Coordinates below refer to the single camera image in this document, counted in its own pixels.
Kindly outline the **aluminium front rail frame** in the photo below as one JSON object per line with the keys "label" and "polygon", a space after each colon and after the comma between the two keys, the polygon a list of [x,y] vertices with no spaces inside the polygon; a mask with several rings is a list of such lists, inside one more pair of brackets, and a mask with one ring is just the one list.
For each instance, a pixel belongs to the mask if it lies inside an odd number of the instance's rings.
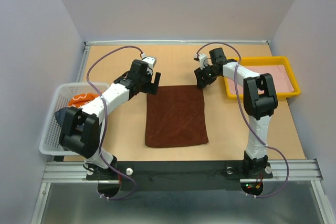
{"label": "aluminium front rail frame", "polygon": [[[263,176],[264,182],[282,182],[286,178],[286,165],[284,161],[271,160],[272,178]],[[311,160],[289,160],[288,181],[322,181],[318,161]],[[87,171],[83,168],[83,162],[48,162],[43,178],[43,183],[117,183],[118,180],[87,179]]]}

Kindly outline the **aluminium left side rail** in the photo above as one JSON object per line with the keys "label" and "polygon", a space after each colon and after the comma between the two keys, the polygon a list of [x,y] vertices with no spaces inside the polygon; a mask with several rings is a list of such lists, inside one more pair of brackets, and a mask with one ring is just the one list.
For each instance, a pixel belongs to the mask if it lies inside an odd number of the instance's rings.
{"label": "aluminium left side rail", "polygon": [[81,62],[80,62],[80,66],[79,66],[79,71],[78,71],[77,78],[76,78],[76,82],[81,82],[82,79],[83,79],[83,75],[84,75],[85,68],[86,68],[86,65],[87,65],[87,60],[88,60],[89,53],[90,53],[90,49],[91,49],[91,46],[85,46],[84,47]]}

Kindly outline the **aluminium back rail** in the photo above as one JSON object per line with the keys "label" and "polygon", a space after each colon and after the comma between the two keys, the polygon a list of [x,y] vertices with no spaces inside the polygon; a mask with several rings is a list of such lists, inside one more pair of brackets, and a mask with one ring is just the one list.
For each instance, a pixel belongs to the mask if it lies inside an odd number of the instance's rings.
{"label": "aluminium back rail", "polygon": [[[211,40],[101,40],[85,41],[86,46],[107,46],[107,45],[203,45],[212,42]],[[249,44],[249,45],[268,45],[270,40],[215,40],[227,44]]]}

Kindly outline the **brown towel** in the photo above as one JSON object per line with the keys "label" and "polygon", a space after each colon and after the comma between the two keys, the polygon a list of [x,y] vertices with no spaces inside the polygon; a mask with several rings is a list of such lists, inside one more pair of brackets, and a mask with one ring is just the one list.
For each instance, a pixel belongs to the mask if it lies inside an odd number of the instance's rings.
{"label": "brown towel", "polygon": [[209,142],[203,91],[195,85],[159,87],[146,101],[147,147],[190,147]]}

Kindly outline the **pink folded towel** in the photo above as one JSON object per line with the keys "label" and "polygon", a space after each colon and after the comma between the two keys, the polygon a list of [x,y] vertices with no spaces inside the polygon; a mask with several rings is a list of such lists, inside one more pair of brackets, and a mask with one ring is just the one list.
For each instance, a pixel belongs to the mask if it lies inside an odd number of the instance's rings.
{"label": "pink folded towel", "polygon": [[[269,73],[272,75],[274,80],[275,89],[277,96],[281,98],[289,98],[290,94],[294,92],[294,88],[291,81],[287,75],[284,65],[265,65],[265,66],[246,66],[247,69],[257,72],[257,73]],[[236,98],[234,81],[228,78],[224,78],[225,88],[228,96],[231,95]],[[238,93],[240,98],[243,95],[243,87],[239,84],[237,85]]]}

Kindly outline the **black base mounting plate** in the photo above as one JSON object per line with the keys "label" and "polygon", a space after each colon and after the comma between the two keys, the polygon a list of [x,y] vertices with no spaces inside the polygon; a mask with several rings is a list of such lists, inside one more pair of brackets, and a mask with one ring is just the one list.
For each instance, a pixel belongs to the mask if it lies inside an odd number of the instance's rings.
{"label": "black base mounting plate", "polygon": [[115,162],[115,169],[85,164],[86,179],[98,182],[98,192],[108,197],[126,196],[137,191],[237,190],[250,183],[269,179],[268,164],[252,172],[243,170],[242,161]]}

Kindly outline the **yellow plastic tray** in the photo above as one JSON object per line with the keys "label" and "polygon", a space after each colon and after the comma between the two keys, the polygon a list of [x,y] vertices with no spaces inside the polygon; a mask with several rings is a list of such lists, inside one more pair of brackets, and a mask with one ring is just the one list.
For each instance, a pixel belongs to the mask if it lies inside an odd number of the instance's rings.
{"label": "yellow plastic tray", "polygon": [[[291,81],[291,84],[294,88],[294,92],[291,93],[289,98],[298,96],[301,92],[294,72],[290,66],[288,59],[284,56],[275,56],[275,57],[246,57],[241,61],[241,65],[246,66],[265,66],[265,65],[284,65],[287,75]],[[287,98],[278,97],[278,100],[285,100]]]}

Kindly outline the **aluminium rail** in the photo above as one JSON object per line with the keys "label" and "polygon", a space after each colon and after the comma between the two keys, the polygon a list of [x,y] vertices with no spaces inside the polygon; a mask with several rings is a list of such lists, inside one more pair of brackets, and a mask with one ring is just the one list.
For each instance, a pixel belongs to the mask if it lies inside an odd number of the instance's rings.
{"label": "aluminium rail", "polygon": [[[101,40],[85,41],[86,46],[107,46],[107,45],[203,45],[212,42],[211,40]],[[215,40],[227,44],[249,44],[249,45],[268,45],[270,40]]]}
{"label": "aluminium rail", "polygon": [[90,49],[91,49],[91,46],[85,46],[84,47],[81,62],[80,62],[80,66],[79,66],[79,71],[78,71],[77,78],[76,78],[76,82],[81,82],[82,79],[83,79],[83,75],[84,75],[85,68],[86,68],[86,65],[87,65],[87,60],[88,60],[89,53],[90,53]]}

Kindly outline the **orange white patterned towel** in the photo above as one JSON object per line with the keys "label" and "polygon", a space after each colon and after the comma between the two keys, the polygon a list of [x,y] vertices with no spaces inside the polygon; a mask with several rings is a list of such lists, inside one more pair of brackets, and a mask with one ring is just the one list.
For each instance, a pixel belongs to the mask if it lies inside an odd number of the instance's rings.
{"label": "orange white patterned towel", "polygon": [[97,98],[99,95],[94,93],[82,93],[72,97],[68,103],[68,106],[79,108]]}

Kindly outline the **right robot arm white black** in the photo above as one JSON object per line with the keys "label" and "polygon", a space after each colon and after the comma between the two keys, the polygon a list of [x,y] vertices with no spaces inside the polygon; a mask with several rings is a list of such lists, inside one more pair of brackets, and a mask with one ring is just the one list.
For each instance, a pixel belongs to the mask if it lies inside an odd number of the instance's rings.
{"label": "right robot arm white black", "polygon": [[278,106],[272,75],[253,72],[242,66],[240,60],[227,59],[222,48],[211,50],[209,55],[197,52],[194,56],[199,62],[199,68],[194,71],[197,88],[205,88],[220,76],[233,80],[235,89],[243,87],[243,101],[238,105],[249,133],[241,171],[245,176],[253,177],[268,165],[268,126]]}

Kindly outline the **white plastic basket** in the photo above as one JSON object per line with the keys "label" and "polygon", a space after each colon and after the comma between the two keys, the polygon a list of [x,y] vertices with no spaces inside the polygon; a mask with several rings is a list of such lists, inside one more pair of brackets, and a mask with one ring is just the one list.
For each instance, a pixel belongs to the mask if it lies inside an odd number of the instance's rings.
{"label": "white plastic basket", "polygon": [[52,156],[77,155],[59,145],[61,127],[56,121],[55,112],[67,107],[74,96],[83,93],[95,93],[95,90],[86,82],[65,83],[56,89],[42,130],[39,145],[42,154]]}

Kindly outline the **dark blue-grey towel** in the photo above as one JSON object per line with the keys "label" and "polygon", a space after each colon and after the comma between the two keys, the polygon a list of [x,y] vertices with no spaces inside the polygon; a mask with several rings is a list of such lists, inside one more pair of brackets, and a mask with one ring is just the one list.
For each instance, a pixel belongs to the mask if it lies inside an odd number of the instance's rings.
{"label": "dark blue-grey towel", "polygon": [[54,113],[54,116],[55,116],[55,119],[56,119],[56,122],[62,126],[63,122],[64,122],[64,118],[65,118],[65,113],[67,112],[68,110],[68,107],[65,107],[65,108],[62,108],[58,111],[56,111]]}

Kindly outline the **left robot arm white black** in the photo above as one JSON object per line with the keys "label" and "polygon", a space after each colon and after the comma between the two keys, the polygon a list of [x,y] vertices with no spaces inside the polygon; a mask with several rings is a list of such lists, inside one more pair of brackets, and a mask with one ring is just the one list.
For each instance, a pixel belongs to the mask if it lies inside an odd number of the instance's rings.
{"label": "left robot arm white black", "polygon": [[102,148],[108,115],[140,92],[157,93],[161,74],[157,72],[152,82],[155,65],[154,57],[134,60],[130,70],[93,101],[79,108],[65,108],[59,144],[98,166],[104,178],[113,178],[117,172],[114,156]]}

